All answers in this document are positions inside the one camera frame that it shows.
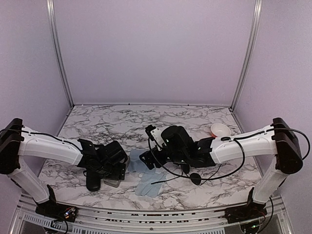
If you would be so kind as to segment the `grey marbled glasses case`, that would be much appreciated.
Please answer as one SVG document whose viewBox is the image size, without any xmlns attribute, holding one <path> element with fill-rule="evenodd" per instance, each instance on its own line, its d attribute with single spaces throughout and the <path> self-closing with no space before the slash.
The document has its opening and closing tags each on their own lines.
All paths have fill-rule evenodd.
<svg viewBox="0 0 312 234">
<path fill-rule="evenodd" d="M 104 179 L 103 183 L 105 185 L 118 188 L 120 186 L 121 181 L 120 180 L 113 180 L 113 179 Z"/>
</svg>

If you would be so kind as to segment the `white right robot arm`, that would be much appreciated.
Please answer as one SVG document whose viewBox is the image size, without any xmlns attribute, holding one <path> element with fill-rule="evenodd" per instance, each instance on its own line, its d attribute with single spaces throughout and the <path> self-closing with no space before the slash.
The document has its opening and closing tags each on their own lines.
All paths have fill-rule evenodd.
<svg viewBox="0 0 312 234">
<path fill-rule="evenodd" d="M 295 129 L 282 118 L 271 125 L 236 136 L 207 137 L 194 141 L 182 126 L 164 130 L 149 125 L 145 132 L 148 143 L 155 146 L 142 153 L 139 159 L 151 170 L 168 162 L 187 167 L 206 168 L 248 157 L 272 155 L 273 160 L 262 179 L 249 193 L 249 202 L 242 206 L 242 215 L 252 218 L 260 211 L 274 191 L 292 174 L 303 167 L 303 156 Z"/>
</svg>

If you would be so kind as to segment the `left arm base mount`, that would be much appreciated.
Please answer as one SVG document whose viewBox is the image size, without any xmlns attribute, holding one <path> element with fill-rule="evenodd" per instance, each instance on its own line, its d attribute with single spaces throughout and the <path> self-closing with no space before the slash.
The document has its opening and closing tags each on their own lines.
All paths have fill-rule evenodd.
<svg viewBox="0 0 312 234">
<path fill-rule="evenodd" d="M 49 197 L 44 203 L 36 202 L 36 213 L 55 218 L 58 221 L 75 222 L 78 208 L 75 206 L 60 204 L 56 201 L 55 193 L 50 185 L 47 185 Z"/>
</svg>

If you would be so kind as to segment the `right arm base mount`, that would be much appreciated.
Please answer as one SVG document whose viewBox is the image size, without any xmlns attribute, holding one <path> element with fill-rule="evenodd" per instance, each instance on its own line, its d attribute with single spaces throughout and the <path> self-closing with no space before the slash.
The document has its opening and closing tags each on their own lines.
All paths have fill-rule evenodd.
<svg viewBox="0 0 312 234">
<path fill-rule="evenodd" d="M 266 205 L 254 202 L 253 193 L 254 188 L 250 190 L 246 204 L 225 209 L 224 216 L 229 224 L 267 215 Z"/>
</svg>

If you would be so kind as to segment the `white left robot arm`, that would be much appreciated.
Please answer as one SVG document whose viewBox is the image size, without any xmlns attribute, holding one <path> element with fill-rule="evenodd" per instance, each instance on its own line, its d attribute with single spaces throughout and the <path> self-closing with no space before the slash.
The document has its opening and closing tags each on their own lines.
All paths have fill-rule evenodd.
<svg viewBox="0 0 312 234">
<path fill-rule="evenodd" d="M 117 141 L 107 145 L 85 139 L 58 138 L 40 133 L 13 119 L 0 131 L 0 173 L 21 186 L 51 217 L 60 215 L 61 205 L 53 190 L 43 183 L 24 161 L 25 156 L 62 161 L 84 168 L 90 180 L 125 179 L 128 156 Z"/>
</svg>

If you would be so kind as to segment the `light blue cleaning cloth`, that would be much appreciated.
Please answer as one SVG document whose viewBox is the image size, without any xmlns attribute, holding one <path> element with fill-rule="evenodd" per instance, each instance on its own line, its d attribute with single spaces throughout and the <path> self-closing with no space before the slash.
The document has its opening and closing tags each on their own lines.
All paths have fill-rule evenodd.
<svg viewBox="0 0 312 234">
<path fill-rule="evenodd" d="M 139 156 L 143 154 L 145 151 L 141 149 L 132 149 L 130 151 L 130 162 L 128 166 L 129 172 L 137 172 L 137 173 L 150 173 L 151 170 L 140 160 Z"/>
</svg>

